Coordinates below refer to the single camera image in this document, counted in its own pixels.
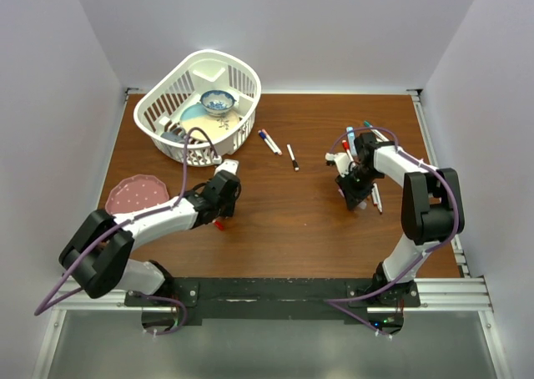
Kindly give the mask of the red cap white marker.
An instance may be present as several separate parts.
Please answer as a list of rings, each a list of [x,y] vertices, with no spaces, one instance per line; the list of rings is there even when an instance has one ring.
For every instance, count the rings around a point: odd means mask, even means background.
[[[383,206],[381,203],[380,192],[379,192],[377,184],[373,184],[372,194],[373,194],[373,200],[374,200],[375,206],[378,209],[379,213],[382,214]]]

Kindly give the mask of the light blue capped marker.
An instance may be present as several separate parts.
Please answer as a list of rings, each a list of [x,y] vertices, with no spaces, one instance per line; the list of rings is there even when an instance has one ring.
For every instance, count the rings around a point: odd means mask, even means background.
[[[353,157],[356,157],[358,152],[357,152],[357,149],[355,147],[355,133],[353,132],[354,128],[351,127],[351,126],[348,126],[345,130],[348,133],[347,134],[347,142],[348,142],[348,145],[350,147],[350,152],[351,152]]]

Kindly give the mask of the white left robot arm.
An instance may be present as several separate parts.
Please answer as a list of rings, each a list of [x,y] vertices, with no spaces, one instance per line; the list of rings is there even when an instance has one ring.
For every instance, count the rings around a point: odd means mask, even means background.
[[[95,210],[63,249],[59,264],[92,299],[124,290],[141,292],[153,305],[163,306],[173,295],[169,274],[154,262],[132,259],[132,251],[174,232],[232,216],[240,191],[237,175],[220,170],[199,193],[192,189],[129,214]]]

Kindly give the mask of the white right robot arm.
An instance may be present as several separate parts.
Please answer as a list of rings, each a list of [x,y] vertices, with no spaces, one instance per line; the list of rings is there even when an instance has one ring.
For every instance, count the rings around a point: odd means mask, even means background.
[[[351,154],[325,154],[329,166],[337,168],[335,182],[344,196],[348,210],[353,210],[370,195],[378,179],[391,178],[402,189],[400,221],[403,234],[395,249],[377,267],[370,287],[345,302],[373,298],[381,306],[391,306],[401,297],[401,286],[416,278],[416,273],[433,253],[463,231],[465,217],[457,172],[439,169],[407,153],[397,136],[379,141],[368,128],[352,129],[358,151]]]

